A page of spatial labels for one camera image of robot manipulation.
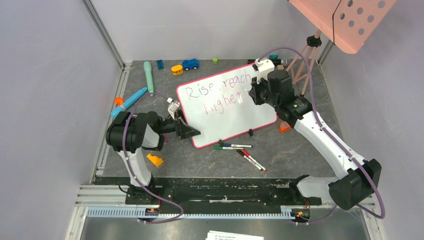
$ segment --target gray wall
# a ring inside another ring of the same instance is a hole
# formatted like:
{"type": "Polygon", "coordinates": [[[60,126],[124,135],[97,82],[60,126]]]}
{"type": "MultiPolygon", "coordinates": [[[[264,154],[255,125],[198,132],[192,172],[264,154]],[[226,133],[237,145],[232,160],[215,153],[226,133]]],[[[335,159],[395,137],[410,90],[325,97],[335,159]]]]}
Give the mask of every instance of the gray wall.
{"type": "Polygon", "coordinates": [[[1,1],[0,56],[0,239],[63,239],[120,70],[80,0],[1,1]]]}
{"type": "Polygon", "coordinates": [[[344,139],[382,165],[389,240],[423,238],[423,13],[399,0],[357,54],[335,48],[323,66],[344,139]]]}
{"type": "Polygon", "coordinates": [[[92,1],[125,62],[259,58],[317,30],[286,0],[92,1]]]}

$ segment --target blue toy car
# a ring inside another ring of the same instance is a hole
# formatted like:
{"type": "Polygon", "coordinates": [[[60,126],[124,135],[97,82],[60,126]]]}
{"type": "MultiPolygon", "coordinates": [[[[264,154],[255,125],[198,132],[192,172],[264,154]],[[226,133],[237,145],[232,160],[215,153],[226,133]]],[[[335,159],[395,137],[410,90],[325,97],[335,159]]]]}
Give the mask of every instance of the blue toy car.
{"type": "Polygon", "coordinates": [[[186,71],[199,68],[199,60],[196,58],[182,61],[182,68],[186,71]]]}

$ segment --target gray marble surface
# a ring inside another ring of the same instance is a hole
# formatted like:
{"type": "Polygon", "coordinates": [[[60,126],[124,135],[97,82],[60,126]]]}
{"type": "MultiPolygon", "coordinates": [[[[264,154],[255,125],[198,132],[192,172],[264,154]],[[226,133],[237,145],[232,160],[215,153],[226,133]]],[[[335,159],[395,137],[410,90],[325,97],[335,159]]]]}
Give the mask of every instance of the gray marble surface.
{"type": "MultiPolygon", "coordinates": [[[[155,92],[176,99],[178,85],[245,65],[247,60],[220,59],[217,65],[213,64],[212,60],[200,60],[199,69],[184,71],[177,76],[172,75],[171,67],[181,64],[181,60],[163,61],[165,68],[161,70],[158,70],[156,61],[150,62],[153,68],[155,92]]],[[[316,65],[312,75],[316,108],[328,126],[339,134],[329,94],[323,76],[316,65]]],[[[146,75],[143,70],[143,61],[135,61],[131,65],[124,99],[145,86],[146,75]]],[[[296,94],[300,94],[302,87],[303,81],[300,81],[295,86],[296,94]]],[[[310,99],[309,90],[305,97],[310,99]]],[[[168,103],[163,98],[148,96],[140,102],[137,112],[155,111],[165,118],[168,116],[167,106],[168,103]]],[[[179,140],[174,133],[166,135],[169,142],[165,143],[162,151],[144,151],[144,156],[151,153],[163,158],[162,165],[156,167],[145,157],[146,164],[155,177],[296,178],[304,174],[314,177],[334,176],[329,164],[311,143],[294,129],[280,133],[278,131],[280,123],[281,120],[278,120],[272,125],[255,130],[253,137],[242,134],[227,141],[233,144],[253,145],[254,148],[249,149],[249,152],[268,168],[268,172],[259,171],[234,150],[214,150],[213,146],[197,149],[190,139],[179,140]]],[[[109,149],[103,175],[128,176],[123,160],[112,148],[109,149]]]]}

